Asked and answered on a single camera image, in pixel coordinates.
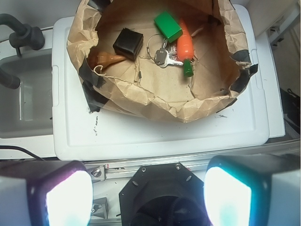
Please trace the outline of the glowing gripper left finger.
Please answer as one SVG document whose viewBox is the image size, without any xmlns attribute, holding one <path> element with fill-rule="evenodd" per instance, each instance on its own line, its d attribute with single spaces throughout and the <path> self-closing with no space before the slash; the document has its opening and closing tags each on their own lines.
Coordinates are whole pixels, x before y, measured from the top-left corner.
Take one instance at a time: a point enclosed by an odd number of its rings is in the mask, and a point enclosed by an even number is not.
<svg viewBox="0 0 301 226">
<path fill-rule="evenodd" d="M 92 179 L 79 161 L 2 161 L 2 226 L 86 226 Z"/>
</svg>

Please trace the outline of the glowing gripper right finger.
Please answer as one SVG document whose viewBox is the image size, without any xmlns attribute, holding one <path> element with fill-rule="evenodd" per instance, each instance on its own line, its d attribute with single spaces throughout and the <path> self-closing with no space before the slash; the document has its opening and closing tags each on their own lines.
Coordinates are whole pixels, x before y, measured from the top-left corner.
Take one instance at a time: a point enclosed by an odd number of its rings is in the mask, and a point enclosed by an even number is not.
<svg viewBox="0 0 301 226">
<path fill-rule="evenodd" d="M 301 158 L 217 155 L 207 167 L 204 199 L 215 226 L 299 226 Z"/>
</svg>

